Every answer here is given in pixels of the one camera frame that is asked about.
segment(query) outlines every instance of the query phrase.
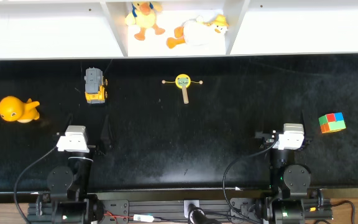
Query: blue cube tile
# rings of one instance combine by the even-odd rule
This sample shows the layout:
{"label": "blue cube tile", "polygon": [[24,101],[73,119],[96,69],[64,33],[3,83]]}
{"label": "blue cube tile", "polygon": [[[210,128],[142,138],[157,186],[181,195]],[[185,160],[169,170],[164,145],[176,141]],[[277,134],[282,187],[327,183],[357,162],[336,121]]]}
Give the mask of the blue cube tile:
{"label": "blue cube tile", "polygon": [[343,121],[343,115],[342,113],[335,113],[335,120],[336,121]]}

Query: orange beak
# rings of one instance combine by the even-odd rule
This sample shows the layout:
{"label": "orange beak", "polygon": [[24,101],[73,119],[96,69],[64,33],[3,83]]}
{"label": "orange beak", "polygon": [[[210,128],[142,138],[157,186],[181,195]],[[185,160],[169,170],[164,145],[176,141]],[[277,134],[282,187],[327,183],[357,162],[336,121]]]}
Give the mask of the orange beak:
{"label": "orange beak", "polygon": [[150,3],[143,3],[143,4],[141,4],[140,5],[140,11],[144,14],[144,15],[149,15],[150,14],[150,11],[152,10],[151,8],[150,8]]}

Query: white plush duck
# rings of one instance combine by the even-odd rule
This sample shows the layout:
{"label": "white plush duck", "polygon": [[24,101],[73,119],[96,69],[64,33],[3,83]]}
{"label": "white plush duck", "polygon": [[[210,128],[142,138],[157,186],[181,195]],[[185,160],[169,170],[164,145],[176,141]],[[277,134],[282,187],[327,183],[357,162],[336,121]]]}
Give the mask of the white plush duck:
{"label": "white plush duck", "polygon": [[170,49],[178,44],[190,44],[193,46],[213,42],[227,31],[229,24],[224,15],[218,15],[211,23],[204,22],[201,16],[196,20],[189,20],[183,26],[175,29],[175,38],[168,38],[167,45]]}

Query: white label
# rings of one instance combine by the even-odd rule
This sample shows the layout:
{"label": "white label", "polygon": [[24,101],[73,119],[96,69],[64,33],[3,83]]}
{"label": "white label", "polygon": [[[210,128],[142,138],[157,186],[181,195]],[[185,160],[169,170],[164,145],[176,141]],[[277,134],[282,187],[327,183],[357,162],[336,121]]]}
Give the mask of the white label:
{"label": "white label", "polygon": [[154,221],[154,217],[151,215],[134,215],[134,221],[139,221],[139,222],[153,222]]}

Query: yellow hat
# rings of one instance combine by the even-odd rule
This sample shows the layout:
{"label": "yellow hat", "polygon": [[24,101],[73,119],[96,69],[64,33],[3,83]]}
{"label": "yellow hat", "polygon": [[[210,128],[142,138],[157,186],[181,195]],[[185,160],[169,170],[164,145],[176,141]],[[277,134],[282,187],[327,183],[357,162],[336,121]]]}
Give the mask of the yellow hat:
{"label": "yellow hat", "polygon": [[226,22],[226,17],[224,17],[224,15],[219,14],[218,16],[216,16],[216,19],[214,21],[212,21],[212,24],[216,24],[218,26],[229,26],[229,24],[227,24]]}

